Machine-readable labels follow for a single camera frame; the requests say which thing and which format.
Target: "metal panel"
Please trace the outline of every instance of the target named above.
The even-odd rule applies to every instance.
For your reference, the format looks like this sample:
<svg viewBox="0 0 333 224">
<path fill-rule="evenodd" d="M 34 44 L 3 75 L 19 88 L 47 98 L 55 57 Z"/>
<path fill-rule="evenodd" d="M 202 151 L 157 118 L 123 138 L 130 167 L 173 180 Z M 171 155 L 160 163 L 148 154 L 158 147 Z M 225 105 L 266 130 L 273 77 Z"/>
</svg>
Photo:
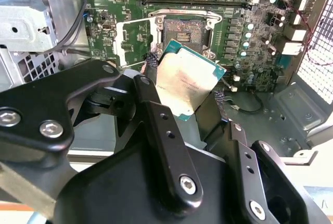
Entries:
<svg viewBox="0 0 333 224">
<path fill-rule="evenodd" d="M 276 94 L 275 99 L 285 117 L 290 117 L 304 131 L 318 126 L 327 117 L 296 83 Z"/>
<path fill-rule="evenodd" d="M 10 51 L 43 52 L 58 43 L 41 0 L 3 0 L 0 18 L 0 43 Z"/>
</svg>

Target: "black cable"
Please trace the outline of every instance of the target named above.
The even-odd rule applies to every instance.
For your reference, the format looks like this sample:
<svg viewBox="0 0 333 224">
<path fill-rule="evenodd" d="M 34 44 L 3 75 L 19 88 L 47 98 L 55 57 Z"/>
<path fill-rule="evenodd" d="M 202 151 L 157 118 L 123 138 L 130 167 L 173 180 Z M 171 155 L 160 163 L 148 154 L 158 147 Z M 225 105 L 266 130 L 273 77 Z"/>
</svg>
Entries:
<svg viewBox="0 0 333 224">
<path fill-rule="evenodd" d="M 63 37 L 63 39 L 55 47 L 48 49 L 47 51 L 44 51 L 42 53 L 38 53 L 38 54 L 44 55 L 44 54 L 48 54 L 50 52 L 54 52 L 54 51 L 58 51 L 58 50 L 62 49 L 62 47 L 72 38 L 72 36 L 75 34 L 75 31 L 79 27 L 81 20 L 83 18 L 83 15 L 84 15 L 86 5 L 87 5 L 87 0 L 82 0 L 82 6 L 80 8 L 78 16 L 75 18 L 75 21 L 74 21 L 72 27 L 69 29 L 67 34 Z"/>
<path fill-rule="evenodd" d="M 228 101 L 231 104 L 231 107 L 239 112 L 242 112 L 244 114 L 256 114 L 259 113 L 263 108 L 264 104 L 262 100 L 257 96 L 257 94 L 254 91 L 251 91 L 251 94 L 253 94 L 255 100 L 260 104 L 260 107 L 256 110 L 245 110 L 240 108 L 238 105 L 236 105 L 233 101 Z"/>
</svg>

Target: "robotic arm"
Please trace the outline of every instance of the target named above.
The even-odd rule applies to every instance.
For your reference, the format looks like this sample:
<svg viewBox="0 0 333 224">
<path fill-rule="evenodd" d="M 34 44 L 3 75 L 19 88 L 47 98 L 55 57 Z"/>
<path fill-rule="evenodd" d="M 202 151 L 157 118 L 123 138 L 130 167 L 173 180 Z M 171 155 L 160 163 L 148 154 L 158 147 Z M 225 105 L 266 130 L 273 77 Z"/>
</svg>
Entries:
<svg viewBox="0 0 333 224">
<path fill-rule="evenodd" d="M 100 114 L 116 116 L 115 154 L 77 173 L 73 127 Z M 184 142 L 150 78 L 84 62 L 0 93 L 0 187 L 54 224 L 330 223 L 212 94 L 196 116 L 210 153 Z"/>
</svg>

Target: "silver screw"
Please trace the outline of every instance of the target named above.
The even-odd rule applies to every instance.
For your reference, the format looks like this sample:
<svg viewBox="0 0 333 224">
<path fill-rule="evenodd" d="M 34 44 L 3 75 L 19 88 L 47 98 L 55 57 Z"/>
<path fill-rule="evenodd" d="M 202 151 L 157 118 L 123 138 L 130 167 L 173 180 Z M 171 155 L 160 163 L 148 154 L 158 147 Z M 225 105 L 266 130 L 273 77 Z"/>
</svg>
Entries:
<svg viewBox="0 0 333 224">
<path fill-rule="evenodd" d="M 182 176 L 179 180 L 182 189 L 188 194 L 194 194 L 197 190 L 196 184 L 188 176 Z"/>
<path fill-rule="evenodd" d="M 263 143 L 263 144 L 262 144 L 262 147 L 263 147 L 267 152 L 271 151 L 270 147 L 268 147 L 266 143 Z"/>
<path fill-rule="evenodd" d="M 258 202 L 250 201 L 250 208 L 258 219 L 260 219 L 260 220 L 266 219 L 265 211 Z"/>
<path fill-rule="evenodd" d="M 241 127 L 240 127 L 240 125 L 238 125 L 237 123 L 234 123 L 234 126 L 235 126 L 235 128 L 236 128 L 238 131 L 241 131 Z"/>
<path fill-rule="evenodd" d="M 140 79 L 141 79 L 141 81 L 142 81 L 143 83 L 145 83 L 145 84 L 147 84 L 147 85 L 150 84 L 149 80 L 148 80 L 146 77 L 141 77 Z"/>
<path fill-rule="evenodd" d="M 312 114 L 311 113 L 307 113 L 305 115 L 305 118 L 306 118 L 306 120 L 310 120 L 312 118 Z"/>
<path fill-rule="evenodd" d="M 21 116 L 12 110 L 0 111 L 0 126 L 12 127 L 18 124 L 21 120 Z"/>
<path fill-rule="evenodd" d="M 162 20 L 162 18 L 158 17 L 158 18 L 156 19 L 156 22 L 157 22 L 157 23 L 163 23 L 163 20 Z"/>
<path fill-rule="evenodd" d="M 106 72 L 111 73 L 111 74 L 114 72 L 112 67 L 109 65 L 103 65 L 103 70 L 105 70 Z"/>
<path fill-rule="evenodd" d="M 93 22 L 94 21 L 94 18 L 92 17 L 87 17 L 87 22 Z"/>
<path fill-rule="evenodd" d="M 63 133 L 63 127 L 56 121 L 49 120 L 41 124 L 40 133 L 49 138 L 58 138 Z"/>
</svg>

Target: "mounting hole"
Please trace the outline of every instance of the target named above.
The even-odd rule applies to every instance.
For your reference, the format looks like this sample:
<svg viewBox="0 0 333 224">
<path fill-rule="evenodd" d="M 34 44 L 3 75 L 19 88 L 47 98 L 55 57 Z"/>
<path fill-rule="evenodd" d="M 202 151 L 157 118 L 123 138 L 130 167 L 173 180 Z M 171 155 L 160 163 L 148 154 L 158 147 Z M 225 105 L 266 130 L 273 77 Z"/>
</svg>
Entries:
<svg viewBox="0 0 333 224">
<path fill-rule="evenodd" d="M 160 114 L 160 116 L 163 120 L 167 120 L 169 118 L 168 115 L 164 113 Z"/>
<path fill-rule="evenodd" d="M 253 171 L 253 169 L 252 169 L 251 167 L 247 166 L 246 168 L 248 169 L 248 171 L 249 171 L 250 173 L 254 174 L 254 171 Z"/>
<path fill-rule="evenodd" d="M 248 157 L 249 159 L 252 159 L 252 157 L 246 152 L 245 152 L 245 156 Z"/>
<path fill-rule="evenodd" d="M 171 131 L 167 131 L 166 135 L 171 139 L 174 139 L 176 137 Z"/>
<path fill-rule="evenodd" d="M 114 103 L 114 108 L 117 110 L 122 109 L 125 106 L 125 103 L 123 101 L 116 101 Z"/>
</svg>

